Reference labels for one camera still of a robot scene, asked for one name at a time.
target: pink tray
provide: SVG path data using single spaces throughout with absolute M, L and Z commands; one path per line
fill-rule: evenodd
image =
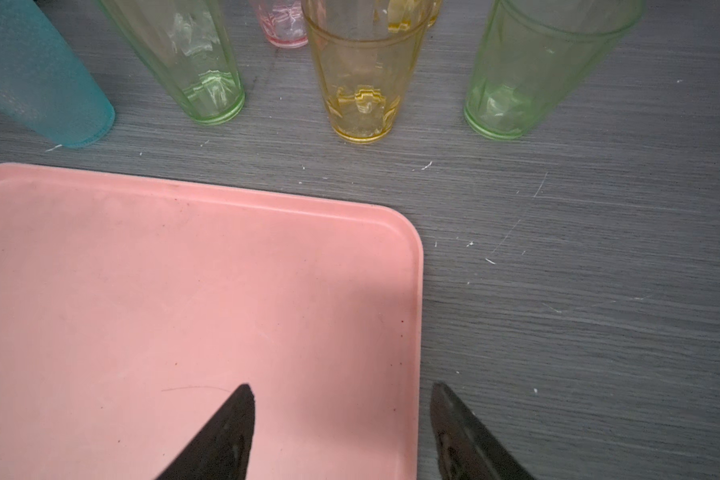
M 393 210 L 0 165 L 0 478 L 149 480 L 240 383 L 248 478 L 416 478 L 422 243 Z

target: transparent green cup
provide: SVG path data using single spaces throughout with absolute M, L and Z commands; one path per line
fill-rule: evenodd
M 532 129 L 640 20 L 644 0 L 494 0 L 464 104 L 470 126 Z
M 141 61 L 192 120 L 216 125 L 245 93 L 218 0 L 98 0 Z

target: cup rim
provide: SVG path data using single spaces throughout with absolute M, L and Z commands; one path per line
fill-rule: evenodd
M 567 30 L 563 30 L 562 28 L 553 27 L 552 25 L 544 24 L 542 22 L 539 22 L 538 20 L 534 19 L 527 13 L 520 10 L 520 8 L 515 5 L 517 0 L 494 0 L 497 4 L 501 3 L 502 5 L 505 5 L 511 15 L 516 17 L 520 22 L 523 24 L 526 24 L 529 28 L 535 29 L 535 30 L 541 30 L 541 33 L 543 34 L 551 34 L 553 36 L 557 37 L 563 37 L 567 38 L 569 40 L 579 41 L 579 42 L 586 42 L 586 41 L 593 41 L 593 40 L 602 40 L 603 38 L 614 38 L 619 37 L 626 33 L 630 28 L 635 26 L 640 19 L 643 17 L 643 13 L 646 9 L 646 2 L 645 0 L 637 0 L 638 1 L 638 9 L 636 11 L 636 14 L 633 18 L 631 18 L 627 23 L 624 25 L 616 28 L 615 30 L 610 30 L 608 32 L 597 32 L 597 33 L 582 33 L 582 32 L 569 32 Z
M 331 40 L 332 42 L 336 42 L 338 44 L 344 44 L 347 46 L 352 46 L 356 48 L 377 48 L 377 47 L 384 47 L 387 45 L 395 44 L 402 42 L 403 40 L 410 38 L 414 34 L 418 33 L 419 30 L 422 28 L 426 28 L 429 24 L 429 19 L 432 16 L 432 5 L 434 3 L 433 0 L 426 0 L 428 3 L 427 10 L 424 12 L 424 15 L 422 17 L 422 21 L 418 24 L 416 24 L 415 27 L 411 28 L 410 30 L 406 31 L 403 34 L 396 35 L 394 37 L 390 38 L 380 38 L 378 40 L 351 40 L 349 38 L 340 37 L 336 34 L 330 33 L 327 30 L 320 28 L 313 20 L 312 18 L 307 14 L 306 8 L 305 8 L 305 0 L 301 1 L 302 4 L 302 14 L 304 15 L 304 19 L 306 20 L 307 24 L 311 29 L 313 29 L 316 33 L 318 33 L 321 37 L 325 37 L 328 40 Z

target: blue cup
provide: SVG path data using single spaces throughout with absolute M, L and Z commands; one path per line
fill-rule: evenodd
M 69 148 L 106 135 L 115 110 L 32 0 L 0 0 L 0 111 Z

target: gray wooden table surface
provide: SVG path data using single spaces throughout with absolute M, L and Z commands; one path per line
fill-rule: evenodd
M 720 0 L 648 4 L 541 126 L 498 143 L 461 114 L 490 2 L 445 0 L 392 132 L 358 147 L 328 126 L 308 49 L 265 43 L 243 0 L 224 10 L 246 106 L 214 128 L 92 1 L 45 0 L 118 117 L 46 152 L 0 115 L 0 162 L 401 211 L 425 251 L 420 478 L 439 476 L 437 379 L 539 479 L 720 478 Z

